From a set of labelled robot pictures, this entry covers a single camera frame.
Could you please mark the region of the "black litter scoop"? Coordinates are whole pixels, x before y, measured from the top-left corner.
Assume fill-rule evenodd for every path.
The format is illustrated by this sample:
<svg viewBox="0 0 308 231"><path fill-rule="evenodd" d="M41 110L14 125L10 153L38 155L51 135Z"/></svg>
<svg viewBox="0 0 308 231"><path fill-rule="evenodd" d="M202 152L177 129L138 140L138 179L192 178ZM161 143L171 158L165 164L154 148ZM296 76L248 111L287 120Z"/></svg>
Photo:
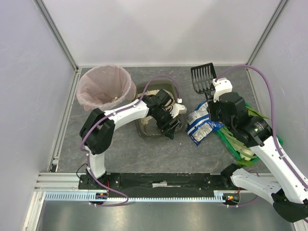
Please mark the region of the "black litter scoop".
<svg viewBox="0 0 308 231"><path fill-rule="evenodd" d="M197 94L204 94L208 101L213 101L215 87L213 79L217 77L213 63L191 67L193 89Z"/></svg>

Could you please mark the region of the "grey bin with pink bag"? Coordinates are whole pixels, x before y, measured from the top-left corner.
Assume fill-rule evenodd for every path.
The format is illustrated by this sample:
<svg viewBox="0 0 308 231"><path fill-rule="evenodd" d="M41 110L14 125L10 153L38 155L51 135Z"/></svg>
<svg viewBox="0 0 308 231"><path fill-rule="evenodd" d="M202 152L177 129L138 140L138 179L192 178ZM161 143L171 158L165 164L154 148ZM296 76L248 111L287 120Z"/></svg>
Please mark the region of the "grey bin with pink bag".
<svg viewBox="0 0 308 231"><path fill-rule="evenodd" d="M102 65L87 71L77 84L76 97L85 111L110 110L136 96L131 75L117 65Z"/></svg>

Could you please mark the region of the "grey litter box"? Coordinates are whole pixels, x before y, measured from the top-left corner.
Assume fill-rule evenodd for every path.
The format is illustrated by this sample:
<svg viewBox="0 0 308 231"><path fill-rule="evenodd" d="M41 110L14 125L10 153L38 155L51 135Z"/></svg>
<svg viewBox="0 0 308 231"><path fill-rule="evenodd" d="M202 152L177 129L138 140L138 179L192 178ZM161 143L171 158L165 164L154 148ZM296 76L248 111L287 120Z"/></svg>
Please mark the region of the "grey litter box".
<svg viewBox="0 0 308 231"><path fill-rule="evenodd" d="M154 80L137 85L136 99L144 93L143 101L150 106L146 117L135 121L137 133L144 139L167 137L174 139L176 133L187 127L186 112L175 115L175 104L179 98L171 80Z"/></svg>

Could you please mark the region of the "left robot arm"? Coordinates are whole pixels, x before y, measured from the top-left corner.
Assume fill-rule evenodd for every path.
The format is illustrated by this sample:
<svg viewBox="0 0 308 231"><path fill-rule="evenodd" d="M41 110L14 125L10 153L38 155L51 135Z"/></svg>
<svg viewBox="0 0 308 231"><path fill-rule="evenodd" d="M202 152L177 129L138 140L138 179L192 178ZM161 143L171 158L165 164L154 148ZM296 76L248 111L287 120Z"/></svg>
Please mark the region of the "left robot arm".
<svg viewBox="0 0 308 231"><path fill-rule="evenodd" d="M117 109L91 111L79 132L81 149L87 153L88 172L94 179L106 174L105 151L110 147L114 132L138 119L152 117L161 134L174 139L175 129L180 124L179 115L187 108L182 99L174 101L163 89L155 95L142 94L138 99Z"/></svg>

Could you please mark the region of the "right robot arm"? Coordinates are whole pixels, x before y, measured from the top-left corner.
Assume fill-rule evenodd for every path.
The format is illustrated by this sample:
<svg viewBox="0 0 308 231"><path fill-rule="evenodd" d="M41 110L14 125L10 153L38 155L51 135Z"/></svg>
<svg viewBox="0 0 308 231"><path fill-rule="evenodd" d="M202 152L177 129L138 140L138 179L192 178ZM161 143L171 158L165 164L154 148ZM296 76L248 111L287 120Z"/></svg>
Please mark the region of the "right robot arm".
<svg viewBox="0 0 308 231"><path fill-rule="evenodd" d="M228 92L215 99L206 94L212 121L223 123L232 135L259 157L277 180L251 174L232 164L222 171L227 182L268 201L288 222L308 219L308 178L280 146L273 126L260 116L249 115L244 99Z"/></svg>

